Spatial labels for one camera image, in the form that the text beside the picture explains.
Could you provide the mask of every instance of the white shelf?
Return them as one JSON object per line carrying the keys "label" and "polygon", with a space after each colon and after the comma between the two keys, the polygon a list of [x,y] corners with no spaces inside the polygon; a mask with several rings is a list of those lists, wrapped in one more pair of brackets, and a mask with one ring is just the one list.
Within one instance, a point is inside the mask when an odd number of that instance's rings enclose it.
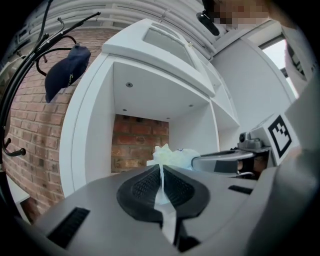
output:
{"label": "white shelf", "polygon": [[210,102],[170,121],[169,134],[172,150],[193,149],[201,155],[220,151],[216,117]]}
{"label": "white shelf", "polygon": [[218,131],[239,127],[238,121],[223,108],[215,98],[211,98]]}
{"label": "white shelf", "polygon": [[119,57],[113,65],[113,87],[115,113],[139,118],[168,122],[209,102],[181,80]]}

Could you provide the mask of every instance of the white plastic bag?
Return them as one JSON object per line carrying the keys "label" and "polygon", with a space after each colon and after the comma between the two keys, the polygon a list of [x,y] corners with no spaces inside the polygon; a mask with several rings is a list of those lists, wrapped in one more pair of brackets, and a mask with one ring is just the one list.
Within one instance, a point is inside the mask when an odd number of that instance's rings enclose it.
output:
{"label": "white plastic bag", "polygon": [[200,154],[193,149],[178,149],[172,152],[168,144],[165,144],[163,147],[155,147],[153,160],[147,161],[146,165],[160,164],[192,170],[191,161],[195,157],[200,157]]}

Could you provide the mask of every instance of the black cable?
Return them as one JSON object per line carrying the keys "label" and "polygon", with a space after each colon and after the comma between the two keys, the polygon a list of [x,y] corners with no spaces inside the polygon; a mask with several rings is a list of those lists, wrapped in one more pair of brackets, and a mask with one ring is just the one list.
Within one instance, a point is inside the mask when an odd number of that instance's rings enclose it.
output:
{"label": "black cable", "polygon": [[50,8],[50,5],[52,3],[53,0],[49,0],[48,1],[48,4],[46,6],[46,9],[45,9],[45,12],[44,12],[44,15],[43,15],[43,20],[42,20],[42,25],[41,25],[41,30],[40,30],[40,34],[39,34],[39,37],[38,37],[38,40],[36,41],[36,45],[37,43],[40,41],[43,33],[44,33],[44,30],[45,30],[45,25],[46,25],[46,19],[47,19],[47,15],[48,15],[48,12],[49,12],[49,8]]}

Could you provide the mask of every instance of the red brick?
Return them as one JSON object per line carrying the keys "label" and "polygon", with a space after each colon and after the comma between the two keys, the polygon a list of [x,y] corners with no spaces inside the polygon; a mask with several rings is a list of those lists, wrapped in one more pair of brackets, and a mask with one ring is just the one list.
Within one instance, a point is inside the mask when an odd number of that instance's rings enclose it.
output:
{"label": "red brick", "polygon": [[56,109],[57,109],[57,105],[47,104],[44,107],[44,112],[54,113],[56,112]]}
{"label": "red brick", "polygon": [[21,175],[32,182],[32,175],[30,172],[26,171],[25,169],[21,169]]}
{"label": "red brick", "polygon": [[35,155],[31,155],[30,157],[30,161],[33,165],[35,165],[36,167],[40,167],[40,168],[45,168],[45,160],[37,157]]}
{"label": "red brick", "polygon": [[129,147],[128,146],[112,145],[111,156],[112,157],[128,157],[129,156]]}
{"label": "red brick", "polygon": [[46,88],[44,86],[33,88],[33,94],[45,94]]}
{"label": "red brick", "polygon": [[130,124],[126,122],[118,122],[116,121],[113,126],[113,131],[117,133],[129,133],[130,132]]}
{"label": "red brick", "polygon": [[49,178],[50,178],[50,182],[56,183],[56,184],[61,184],[60,175],[50,173]]}
{"label": "red brick", "polygon": [[45,158],[48,158],[48,151],[43,148],[43,147],[40,147],[40,146],[36,146],[35,147],[35,155],[37,157],[40,157],[42,159],[45,159]]}
{"label": "red brick", "polygon": [[51,132],[50,132],[50,136],[54,136],[57,138],[61,137],[61,127],[52,127],[51,128]]}
{"label": "red brick", "polygon": [[169,123],[168,122],[162,122],[162,127],[169,128]]}
{"label": "red brick", "polygon": [[47,188],[55,193],[63,194],[62,187],[59,184],[48,183]]}
{"label": "red brick", "polygon": [[26,87],[26,88],[38,87],[38,86],[41,85],[41,83],[42,83],[42,80],[28,81],[28,82],[25,84],[25,87]]}
{"label": "red brick", "polygon": [[38,208],[46,209],[48,206],[46,204],[43,204],[41,201],[39,201],[38,197],[34,200],[33,204]]}
{"label": "red brick", "polygon": [[40,80],[40,79],[42,79],[43,78],[43,75],[42,74],[34,74],[34,75],[32,75],[32,76],[29,76],[28,78],[27,78],[27,81],[28,82],[31,82],[31,81],[38,81],[38,80]]}
{"label": "red brick", "polygon": [[10,110],[10,115],[12,118],[14,118],[16,116],[16,110]]}
{"label": "red brick", "polygon": [[27,112],[22,112],[22,111],[18,111],[18,110],[15,112],[15,117],[16,118],[26,119],[27,115],[28,115]]}
{"label": "red brick", "polygon": [[151,147],[134,147],[130,149],[130,156],[137,159],[152,159]]}
{"label": "red brick", "polygon": [[33,88],[28,88],[28,89],[26,89],[26,91],[25,91],[25,94],[27,94],[27,95],[30,95],[30,94],[33,94],[34,93],[34,89]]}
{"label": "red brick", "polygon": [[36,111],[36,112],[42,112],[45,109],[44,103],[28,103],[26,106],[26,110],[28,111]]}
{"label": "red brick", "polygon": [[131,133],[149,135],[151,133],[151,127],[143,124],[133,124]]}
{"label": "red brick", "polygon": [[41,169],[41,168],[37,168],[34,171],[34,176],[37,176],[38,178],[46,180],[46,181],[49,180],[49,176],[48,175],[49,174],[46,171],[44,171],[43,169]]}
{"label": "red brick", "polygon": [[13,103],[11,104],[11,108],[12,108],[13,110],[18,110],[18,109],[19,109],[19,103],[13,102]]}
{"label": "red brick", "polygon": [[19,138],[22,138],[23,132],[24,132],[24,130],[21,130],[18,128],[12,128],[12,134],[19,137]]}
{"label": "red brick", "polygon": [[119,121],[125,121],[128,122],[130,120],[130,116],[122,115],[122,114],[116,114],[115,115],[115,122]]}
{"label": "red brick", "polygon": [[39,146],[44,147],[46,145],[46,137],[38,135],[38,134],[33,134],[31,142],[34,144],[37,144]]}
{"label": "red brick", "polygon": [[23,95],[21,96],[21,102],[32,102],[33,96],[32,95]]}
{"label": "red brick", "polygon": [[23,88],[23,89],[19,88],[15,95],[25,95],[26,91],[27,91],[27,89],[25,89],[25,88]]}
{"label": "red brick", "polygon": [[49,207],[54,206],[56,204],[56,202],[54,201],[56,198],[53,193],[50,193],[50,197],[52,199],[49,199],[47,196],[44,196],[42,194],[37,195],[37,198],[41,201],[41,203],[48,205]]}
{"label": "red brick", "polygon": [[24,177],[21,179],[21,183],[23,185],[25,185],[31,191],[37,192],[37,190],[38,190],[37,186],[33,182],[31,182],[30,180],[28,180],[28,179],[26,179]]}
{"label": "red brick", "polygon": [[35,117],[35,120],[40,123],[52,124],[52,125],[61,125],[63,116],[59,114],[43,114],[38,113]]}
{"label": "red brick", "polygon": [[114,165],[116,168],[135,168],[144,166],[145,162],[141,159],[116,159]]}
{"label": "red brick", "polygon": [[47,171],[51,171],[54,173],[59,173],[59,163],[53,161],[45,161],[44,168]]}
{"label": "red brick", "polygon": [[146,119],[146,118],[144,118],[142,122],[151,127],[160,127],[162,124],[162,122],[159,120],[152,120],[152,119]]}
{"label": "red brick", "polygon": [[65,88],[64,93],[65,94],[73,94],[75,89],[76,89],[76,86],[75,86],[75,84],[73,84],[72,86],[69,86],[68,88]]}
{"label": "red brick", "polygon": [[60,202],[61,200],[65,199],[64,196],[59,195],[59,194],[54,194],[54,197],[55,197],[56,202]]}
{"label": "red brick", "polygon": [[54,193],[52,191],[49,191],[47,188],[45,188],[43,186],[37,186],[37,192],[38,192],[38,194],[40,194],[40,195],[42,195],[52,201],[55,200]]}
{"label": "red brick", "polygon": [[136,145],[137,137],[131,135],[117,135],[115,141],[120,145]]}
{"label": "red brick", "polygon": [[22,96],[20,96],[20,95],[14,96],[13,102],[20,102],[20,101],[21,101],[21,97],[22,97]]}
{"label": "red brick", "polygon": [[154,135],[169,135],[168,128],[166,127],[153,127],[152,134]]}
{"label": "red brick", "polygon": [[25,142],[24,148],[25,148],[25,150],[29,151],[32,154],[36,153],[36,146],[31,143]]}
{"label": "red brick", "polygon": [[68,105],[59,105],[56,109],[56,113],[65,114],[67,112]]}
{"label": "red brick", "polygon": [[69,103],[71,95],[58,94],[55,98],[56,103]]}
{"label": "red brick", "polygon": [[33,96],[33,100],[32,101],[40,103],[40,102],[42,102],[43,98],[44,98],[44,94],[36,94],[36,95]]}
{"label": "red brick", "polygon": [[15,126],[15,127],[21,127],[21,120],[15,119],[15,118],[11,118],[10,120],[10,125]]}
{"label": "red brick", "polygon": [[25,141],[30,142],[30,141],[31,141],[31,137],[32,137],[32,134],[31,134],[30,132],[27,132],[27,131],[24,131],[24,132],[23,132],[22,138],[23,138]]}
{"label": "red brick", "polygon": [[23,121],[21,124],[21,128],[36,133],[38,131],[38,124],[28,122],[28,121]]}
{"label": "red brick", "polygon": [[161,145],[161,139],[159,137],[144,137],[144,142],[141,143],[143,145],[148,146],[160,146]]}
{"label": "red brick", "polygon": [[37,198],[38,194],[37,192],[33,191],[29,186],[27,185],[22,185],[20,186],[25,192],[27,192],[31,197]]}
{"label": "red brick", "polygon": [[28,113],[26,119],[30,120],[30,121],[34,121],[36,119],[36,113]]}
{"label": "red brick", "polygon": [[51,127],[47,125],[40,124],[38,128],[38,133],[42,135],[49,136]]}
{"label": "red brick", "polygon": [[26,147],[26,142],[24,140],[22,140],[22,139],[18,139],[18,144],[15,141],[13,141],[13,144],[19,146],[20,148],[25,148]]}
{"label": "red brick", "polygon": [[17,137],[12,137],[12,140],[11,140],[12,142],[12,144],[13,145],[16,145],[16,146],[19,146],[19,142],[20,142],[20,140],[19,140],[19,138],[17,138]]}
{"label": "red brick", "polygon": [[32,176],[32,181],[34,184],[37,184],[38,186],[41,186],[43,188],[48,187],[48,180],[45,180],[36,176]]}
{"label": "red brick", "polygon": [[59,152],[58,151],[49,150],[48,151],[48,159],[59,162]]}
{"label": "red brick", "polygon": [[48,148],[57,149],[58,148],[58,139],[51,138],[51,137],[45,138],[45,146]]}

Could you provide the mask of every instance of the white wall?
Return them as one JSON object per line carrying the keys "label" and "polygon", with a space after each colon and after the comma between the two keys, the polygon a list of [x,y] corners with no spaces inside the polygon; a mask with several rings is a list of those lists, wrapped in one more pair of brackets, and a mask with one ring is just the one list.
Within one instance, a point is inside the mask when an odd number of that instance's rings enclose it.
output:
{"label": "white wall", "polygon": [[243,38],[249,39],[255,45],[260,46],[282,33],[281,25],[278,21],[268,20],[257,28],[245,34]]}
{"label": "white wall", "polygon": [[72,178],[75,190],[111,173],[115,121],[114,59],[109,56],[98,70],[89,68],[85,75],[94,73],[94,78],[89,82],[85,96],[74,100],[81,104],[72,142]]}
{"label": "white wall", "polygon": [[232,96],[240,132],[251,130],[273,113],[284,112],[294,101],[280,70],[247,41],[238,39],[211,61]]}
{"label": "white wall", "polygon": [[219,137],[211,102],[169,122],[172,151],[193,149],[200,154],[219,151]]}

